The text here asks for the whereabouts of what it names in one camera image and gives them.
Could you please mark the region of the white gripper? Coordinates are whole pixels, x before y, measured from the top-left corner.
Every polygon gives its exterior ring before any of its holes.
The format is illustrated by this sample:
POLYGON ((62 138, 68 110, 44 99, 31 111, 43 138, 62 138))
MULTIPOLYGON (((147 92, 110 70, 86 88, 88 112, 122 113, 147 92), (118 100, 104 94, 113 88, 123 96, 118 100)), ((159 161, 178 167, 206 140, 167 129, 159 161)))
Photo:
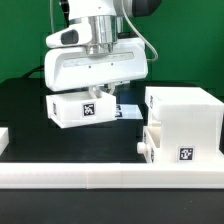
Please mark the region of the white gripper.
POLYGON ((100 97, 96 85, 106 85, 113 95, 115 84, 145 78, 148 67, 145 44, 140 38, 119 39, 113 52, 87 55, 84 47, 58 48, 45 56, 45 83, 54 92, 89 87, 93 99, 100 97))

